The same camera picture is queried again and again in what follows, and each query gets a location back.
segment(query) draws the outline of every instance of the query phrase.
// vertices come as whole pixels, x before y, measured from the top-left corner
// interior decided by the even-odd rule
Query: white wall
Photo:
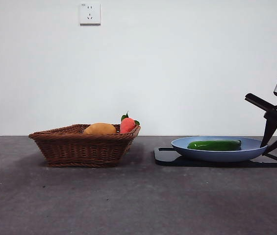
[[[276,104],[277,0],[0,0],[0,135],[119,123],[140,135],[263,135]]]

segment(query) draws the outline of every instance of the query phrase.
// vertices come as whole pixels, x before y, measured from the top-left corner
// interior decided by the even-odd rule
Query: yellow potato
[[[94,123],[88,126],[83,134],[96,134],[96,135],[102,135],[102,134],[116,134],[117,130],[115,127],[108,123]]]

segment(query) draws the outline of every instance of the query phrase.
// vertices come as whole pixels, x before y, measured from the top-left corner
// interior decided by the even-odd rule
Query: cucumber
[[[207,151],[235,151],[241,149],[241,141],[193,141],[188,144],[187,148]]]

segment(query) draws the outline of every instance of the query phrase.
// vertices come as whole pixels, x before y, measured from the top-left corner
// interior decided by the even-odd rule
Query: green leaf
[[[128,112],[126,113],[126,115],[122,115],[121,121],[123,121],[124,118],[128,118]]]

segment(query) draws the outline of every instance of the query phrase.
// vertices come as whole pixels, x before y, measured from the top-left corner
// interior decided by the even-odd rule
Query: wicker basket
[[[140,126],[124,134],[83,135],[89,124],[76,124],[58,129],[35,132],[34,139],[48,166],[114,167],[129,150]],[[113,125],[117,131],[119,124]]]

